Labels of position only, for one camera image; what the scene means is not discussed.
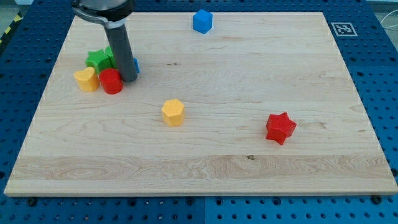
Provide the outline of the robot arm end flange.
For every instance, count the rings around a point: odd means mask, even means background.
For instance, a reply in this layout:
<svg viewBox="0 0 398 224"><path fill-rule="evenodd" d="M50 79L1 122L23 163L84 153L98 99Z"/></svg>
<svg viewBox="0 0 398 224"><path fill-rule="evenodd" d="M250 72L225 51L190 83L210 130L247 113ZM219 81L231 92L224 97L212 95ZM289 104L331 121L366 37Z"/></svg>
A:
<svg viewBox="0 0 398 224"><path fill-rule="evenodd" d="M71 0L73 12L84 21L113 29L124 25L135 11L135 0Z"/></svg>

